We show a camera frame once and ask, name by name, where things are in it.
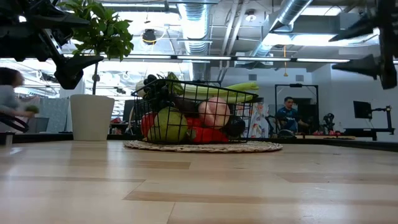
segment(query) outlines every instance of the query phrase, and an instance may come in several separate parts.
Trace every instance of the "fruit basket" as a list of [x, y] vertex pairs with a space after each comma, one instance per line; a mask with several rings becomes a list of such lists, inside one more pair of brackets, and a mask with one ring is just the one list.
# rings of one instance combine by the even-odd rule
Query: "fruit basket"
[[131, 119], [142, 141], [157, 144], [208, 144], [247, 141], [255, 83], [229, 88], [148, 77], [137, 85]]

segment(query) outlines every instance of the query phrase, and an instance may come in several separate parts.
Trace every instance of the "white planter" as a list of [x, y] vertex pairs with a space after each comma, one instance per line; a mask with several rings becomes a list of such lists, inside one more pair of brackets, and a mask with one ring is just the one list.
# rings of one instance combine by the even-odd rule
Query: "white planter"
[[76, 141], [106, 141], [114, 99], [96, 95], [72, 95], [73, 139]]

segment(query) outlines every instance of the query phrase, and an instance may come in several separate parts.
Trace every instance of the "round jute mat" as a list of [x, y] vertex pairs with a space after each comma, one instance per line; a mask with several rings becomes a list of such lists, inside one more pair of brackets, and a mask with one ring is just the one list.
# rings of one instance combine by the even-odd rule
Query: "round jute mat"
[[281, 144], [271, 142], [249, 141], [247, 143], [230, 144], [186, 144], [186, 145], [161, 145], [144, 141], [128, 141], [124, 143], [125, 147], [131, 149], [143, 149], [154, 151], [170, 152], [273, 152], [283, 148]]

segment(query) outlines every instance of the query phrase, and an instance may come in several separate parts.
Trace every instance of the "wooden tabletop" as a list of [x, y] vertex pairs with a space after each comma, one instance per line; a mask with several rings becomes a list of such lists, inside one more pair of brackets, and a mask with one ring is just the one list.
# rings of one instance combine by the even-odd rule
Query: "wooden tabletop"
[[396, 224], [398, 154], [285, 145], [252, 154], [120, 141], [0, 148], [0, 223]]

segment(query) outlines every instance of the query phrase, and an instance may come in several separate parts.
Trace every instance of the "blue shirt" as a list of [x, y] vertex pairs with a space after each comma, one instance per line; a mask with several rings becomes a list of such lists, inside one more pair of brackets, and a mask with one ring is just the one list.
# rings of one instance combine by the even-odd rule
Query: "blue shirt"
[[0, 112], [9, 113], [16, 110], [18, 106], [14, 88], [10, 85], [0, 85]]
[[278, 119], [287, 119], [285, 126], [281, 127], [282, 129], [297, 132], [297, 110], [293, 108], [288, 110], [286, 107], [283, 107], [276, 112], [275, 117]]

